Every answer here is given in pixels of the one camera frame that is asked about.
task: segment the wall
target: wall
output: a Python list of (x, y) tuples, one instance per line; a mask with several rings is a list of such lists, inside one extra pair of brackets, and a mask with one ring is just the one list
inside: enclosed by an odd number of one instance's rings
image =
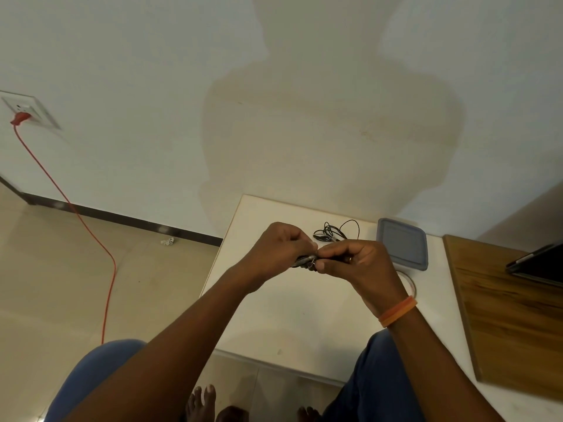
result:
[[(561, 214), (533, 227), (545, 205), (532, 204), (561, 193), (562, 11), (3, 0), (0, 89), (36, 96), (58, 121), (21, 131), (81, 205), (222, 236), (250, 193), (532, 248), (563, 237)], [(7, 125), (0, 174), (58, 198)]]

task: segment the brown wooden surface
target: brown wooden surface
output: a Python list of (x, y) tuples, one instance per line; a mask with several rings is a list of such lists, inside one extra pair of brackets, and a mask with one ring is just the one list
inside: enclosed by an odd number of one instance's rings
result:
[(444, 245), (477, 380), (563, 401), (563, 287), (506, 274), (523, 251)]

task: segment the wall socket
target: wall socket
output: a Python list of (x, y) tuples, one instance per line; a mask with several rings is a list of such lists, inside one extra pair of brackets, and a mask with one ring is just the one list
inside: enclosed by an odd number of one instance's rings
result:
[(33, 96), (0, 91), (0, 99), (8, 105), (8, 108), (10, 108), (13, 113), (30, 114), (32, 117), (27, 120), (28, 124), (35, 124), (55, 129), (59, 128), (53, 117), (49, 115), (43, 105), (41, 105), (41, 103)]

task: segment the blue jeans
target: blue jeans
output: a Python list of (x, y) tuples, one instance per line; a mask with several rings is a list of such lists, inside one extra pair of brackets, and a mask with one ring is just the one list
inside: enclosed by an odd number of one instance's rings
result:
[[(51, 403), (45, 422), (67, 416), (145, 343), (136, 339), (108, 342), (77, 364)], [(350, 380), (328, 405), (323, 422), (418, 422), (424, 416), (406, 376), (401, 357), (387, 330), (371, 337), (356, 362)]]

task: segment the person's left hand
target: person's left hand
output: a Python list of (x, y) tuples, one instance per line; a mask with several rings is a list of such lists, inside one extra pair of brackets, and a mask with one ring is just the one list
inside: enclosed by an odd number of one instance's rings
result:
[(290, 268), (299, 256), (315, 254), (317, 248), (296, 226), (274, 222), (236, 266), (250, 279), (249, 292), (253, 292)]

